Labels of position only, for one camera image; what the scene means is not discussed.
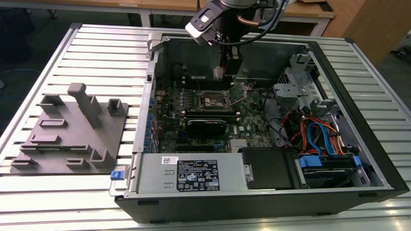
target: gray plastic base plate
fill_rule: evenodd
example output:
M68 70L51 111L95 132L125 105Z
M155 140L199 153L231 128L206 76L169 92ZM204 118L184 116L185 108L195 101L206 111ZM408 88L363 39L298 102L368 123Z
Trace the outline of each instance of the gray plastic base plate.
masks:
M65 102L56 108L60 114L45 114L43 112L29 138L24 144L35 144L43 148L35 148L32 154L20 152L15 158L15 166L11 173L15 174L109 174L116 164L123 127L128 104L123 103L124 115L111 116L108 103L100 103L99 119L103 126L92 128L83 115L76 102ZM49 120L65 119L67 124L56 126L57 122ZM44 140L59 136L55 143L45 143ZM85 148L75 151L67 147L84 145Z

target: black rectangular component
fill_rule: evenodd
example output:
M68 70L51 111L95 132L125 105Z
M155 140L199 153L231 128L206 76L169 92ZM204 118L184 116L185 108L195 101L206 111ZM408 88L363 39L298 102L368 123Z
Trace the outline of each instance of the black rectangular component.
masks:
M180 160L176 181L180 192L220 190L218 160Z
M251 165L254 181L247 182L248 189L296 189L300 188L291 153L278 148L244 148L243 161Z
M177 146L176 150L177 152L212 153L215 151L215 146L211 145Z
M187 133L191 138L210 138L226 133L227 122L222 120L189 120L187 122Z

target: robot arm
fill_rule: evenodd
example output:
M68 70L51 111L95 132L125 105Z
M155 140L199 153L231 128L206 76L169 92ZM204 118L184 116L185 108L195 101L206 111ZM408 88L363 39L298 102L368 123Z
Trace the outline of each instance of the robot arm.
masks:
M254 21L256 10L262 7L256 1L212 0L185 26L196 42L208 45L239 46L260 39L275 28L290 0L280 0L278 8L274 4L275 13L270 20L263 22ZM255 38L240 41L240 38L251 32L252 26L266 26L264 32Z

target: wire bundle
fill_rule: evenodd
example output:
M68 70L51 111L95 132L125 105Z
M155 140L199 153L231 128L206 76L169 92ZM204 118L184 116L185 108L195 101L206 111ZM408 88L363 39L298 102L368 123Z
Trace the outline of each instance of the wire bundle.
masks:
M308 125L304 124L304 120L311 120L312 123ZM311 127L319 126L322 128L323 136L324 136L324 143L328 154L336 154L336 155L344 155L343 149L342 149L342 141L340 141L340 135L338 134L338 131L335 128L324 121L322 121L319 118L314 116L303 116L300 121L300 134L303 135L303 150L307 149L308 143L315 149L307 150L307 153L319 153L320 149L315 145L314 141L311 140ZM330 133L334 132L336 137L330 137Z

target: floor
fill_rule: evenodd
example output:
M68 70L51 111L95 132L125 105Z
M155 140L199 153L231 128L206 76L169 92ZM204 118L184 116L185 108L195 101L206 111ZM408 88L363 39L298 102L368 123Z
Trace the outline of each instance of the floor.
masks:
M32 49L32 58L19 64L8 64L0 61L0 80L5 84L5 87L0 89L0 134L39 75L33 71L1 73L13 69L41 71L72 22L117 26L129 26L129 23L139 24L139 16L131 15L128 17L124 13L59 11L57 18L51 19L45 10L32 10L31 19L35 31L27 36L27 42ZM167 18L155 16L153 26L184 28L188 20L189 17L187 16L172 16L172 18L169 16ZM407 81L407 78L411 77L411 63L399 60L395 54L390 54L378 69L406 105L411 107L410 82Z

